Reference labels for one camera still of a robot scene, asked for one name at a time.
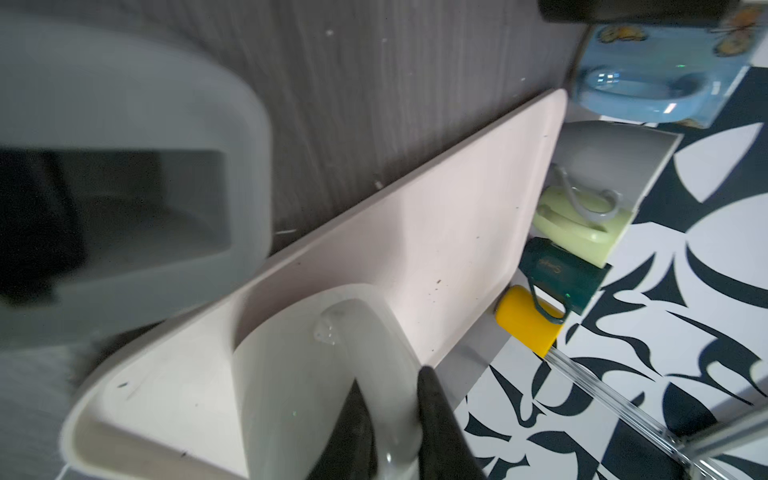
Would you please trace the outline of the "grey ceramic mug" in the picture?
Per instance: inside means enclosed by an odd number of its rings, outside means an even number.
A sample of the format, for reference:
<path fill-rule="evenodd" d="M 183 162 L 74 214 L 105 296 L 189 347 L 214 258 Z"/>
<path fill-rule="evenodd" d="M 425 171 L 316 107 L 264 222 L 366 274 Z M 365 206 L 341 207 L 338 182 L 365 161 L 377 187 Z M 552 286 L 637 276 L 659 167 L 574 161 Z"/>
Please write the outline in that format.
<path fill-rule="evenodd" d="M 588 222 L 602 224 L 620 211 L 639 209 L 682 139 L 640 125 L 566 123 L 552 168 L 575 210 Z"/>

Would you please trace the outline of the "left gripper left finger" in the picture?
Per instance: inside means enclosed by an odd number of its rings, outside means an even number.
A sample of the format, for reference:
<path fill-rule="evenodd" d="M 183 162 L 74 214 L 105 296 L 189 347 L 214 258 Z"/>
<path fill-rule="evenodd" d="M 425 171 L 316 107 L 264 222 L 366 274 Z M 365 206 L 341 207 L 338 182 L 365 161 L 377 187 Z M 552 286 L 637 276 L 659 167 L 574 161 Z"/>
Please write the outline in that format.
<path fill-rule="evenodd" d="M 329 441 L 307 479 L 373 479 L 377 470 L 373 423 L 354 381 Z"/>

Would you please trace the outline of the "light green mug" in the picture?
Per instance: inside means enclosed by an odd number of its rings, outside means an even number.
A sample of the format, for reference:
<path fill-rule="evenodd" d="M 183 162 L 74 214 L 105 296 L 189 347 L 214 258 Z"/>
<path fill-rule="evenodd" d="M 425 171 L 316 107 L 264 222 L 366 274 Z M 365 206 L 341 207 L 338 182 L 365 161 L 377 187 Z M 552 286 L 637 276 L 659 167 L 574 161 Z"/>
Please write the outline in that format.
<path fill-rule="evenodd" d="M 562 187 L 550 186 L 540 196 L 533 226 L 557 246 L 602 268 L 634 217 L 634 212 L 619 209 L 604 223 L 590 222 L 577 212 Z"/>

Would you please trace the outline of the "dark green mug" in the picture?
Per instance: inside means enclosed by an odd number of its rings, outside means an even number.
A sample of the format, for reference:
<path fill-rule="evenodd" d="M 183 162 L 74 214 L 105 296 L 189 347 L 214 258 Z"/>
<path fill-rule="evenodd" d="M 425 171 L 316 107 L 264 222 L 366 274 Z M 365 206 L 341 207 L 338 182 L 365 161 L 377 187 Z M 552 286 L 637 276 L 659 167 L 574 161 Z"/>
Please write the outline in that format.
<path fill-rule="evenodd" d="M 597 267 L 546 238 L 533 237 L 525 244 L 519 269 L 527 278 L 538 313 L 562 325 L 570 313 L 583 313 L 612 266 Z M 565 310 L 560 317 L 545 309 L 538 300 L 537 288 L 562 304 Z"/>

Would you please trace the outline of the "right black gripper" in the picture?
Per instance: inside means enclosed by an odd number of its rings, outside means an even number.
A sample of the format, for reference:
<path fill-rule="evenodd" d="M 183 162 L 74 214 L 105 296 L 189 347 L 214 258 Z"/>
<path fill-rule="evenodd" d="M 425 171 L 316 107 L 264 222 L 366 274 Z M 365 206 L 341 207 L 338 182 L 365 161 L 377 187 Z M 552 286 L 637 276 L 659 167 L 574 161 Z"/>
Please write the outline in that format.
<path fill-rule="evenodd" d="M 537 4 L 550 23 L 717 26 L 740 1 L 539 0 Z"/>

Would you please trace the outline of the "light blue butterfly mug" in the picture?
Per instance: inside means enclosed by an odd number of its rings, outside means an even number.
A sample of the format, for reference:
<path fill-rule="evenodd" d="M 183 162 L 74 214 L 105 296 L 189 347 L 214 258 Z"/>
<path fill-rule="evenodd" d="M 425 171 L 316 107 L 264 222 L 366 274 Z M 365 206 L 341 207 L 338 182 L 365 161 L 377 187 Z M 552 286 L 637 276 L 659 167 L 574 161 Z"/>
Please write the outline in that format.
<path fill-rule="evenodd" d="M 767 5 L 743 3 L 713 27 L 598 24 L 572 74 L 581 107 L 630 123 L 709 127 L 767 36 Z"/>

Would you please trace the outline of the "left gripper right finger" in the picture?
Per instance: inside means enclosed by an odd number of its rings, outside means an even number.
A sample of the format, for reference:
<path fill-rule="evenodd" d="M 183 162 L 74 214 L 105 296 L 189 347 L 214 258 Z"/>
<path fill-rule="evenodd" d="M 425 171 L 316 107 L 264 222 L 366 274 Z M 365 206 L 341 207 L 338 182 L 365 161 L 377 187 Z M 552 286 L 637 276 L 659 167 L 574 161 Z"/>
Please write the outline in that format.
<path fill-rule="evenodd" d="M 435 370 L 418 372 L 417 395 L 423 438 L 419 451 L 420 479 L 485 479 L 447 401 Z"/>

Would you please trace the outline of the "yellow mug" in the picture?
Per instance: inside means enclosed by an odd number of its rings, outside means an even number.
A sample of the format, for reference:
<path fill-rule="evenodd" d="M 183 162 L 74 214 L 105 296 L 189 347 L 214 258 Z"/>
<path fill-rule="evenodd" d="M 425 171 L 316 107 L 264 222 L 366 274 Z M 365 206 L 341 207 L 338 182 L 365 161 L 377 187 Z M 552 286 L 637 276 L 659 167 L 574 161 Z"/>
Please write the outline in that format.
<path fill-rule="evenodd" d="M 545 301 L 536 302 L 523 286 L 509 288 L 499 300 L 495 310 L 497 324 L 520 341 L 537 356 L 543 358 L 554 345 L 564 324 L 553 323 L 536 306 L 556 320 L 562 320 L 560 312 Z"/>

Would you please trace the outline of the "white cream mug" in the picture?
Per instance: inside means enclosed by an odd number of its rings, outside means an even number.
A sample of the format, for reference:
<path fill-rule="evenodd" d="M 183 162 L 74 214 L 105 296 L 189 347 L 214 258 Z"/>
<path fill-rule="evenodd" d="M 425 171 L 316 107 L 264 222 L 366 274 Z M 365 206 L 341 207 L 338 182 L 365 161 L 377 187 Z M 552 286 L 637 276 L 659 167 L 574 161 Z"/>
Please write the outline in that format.
<path fill-rule="evenodd" d="M 273 315 L 232 359 L 249 478 L 305 478 L 354 385 L 372 420 L 376 478 L 417 478 L 420 368 L 393 310 L 372 285 L 326 290 Z"/>

